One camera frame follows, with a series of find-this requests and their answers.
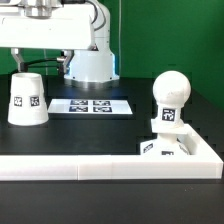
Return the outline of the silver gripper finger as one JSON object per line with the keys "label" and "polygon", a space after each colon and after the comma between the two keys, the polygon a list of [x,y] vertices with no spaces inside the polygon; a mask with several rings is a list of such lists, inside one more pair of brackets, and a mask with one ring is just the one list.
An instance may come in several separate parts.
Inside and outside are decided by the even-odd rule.
{"label": "silver gripper finger", "polygon": [[25,71],[25,62],[22,57],[22,50],[20,48],[12,48],[11,55],[14,58],[15,62],[17,63],[17,69],[19,72]]}
{"label": "silver gripper finger", "polygon": [[61,55],[61,71],[67,74],[69,71],[69,65],[74,57],[73,50],[63,50]]}

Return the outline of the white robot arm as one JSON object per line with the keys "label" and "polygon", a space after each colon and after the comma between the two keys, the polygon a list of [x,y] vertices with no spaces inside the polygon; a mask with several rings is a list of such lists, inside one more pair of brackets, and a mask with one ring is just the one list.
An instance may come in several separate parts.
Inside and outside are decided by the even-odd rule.
{"label": "white robot arm", "polygon": [[53,49],[67,85],[103,88],[118,82],[110,50],[110,12],[98,0],[0,0],[0,48],[20,72],[23,49]]}

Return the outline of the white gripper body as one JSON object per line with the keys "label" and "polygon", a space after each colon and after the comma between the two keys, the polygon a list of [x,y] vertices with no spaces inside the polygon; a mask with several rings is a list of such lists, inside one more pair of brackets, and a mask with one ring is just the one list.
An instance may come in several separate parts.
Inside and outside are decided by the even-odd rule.
{"label": "white gripper body", "polygon": [[94,7],[55,2],[51,16],[32,18],[21,0],[0,0],[0,47],[89,49],[94,45]]}

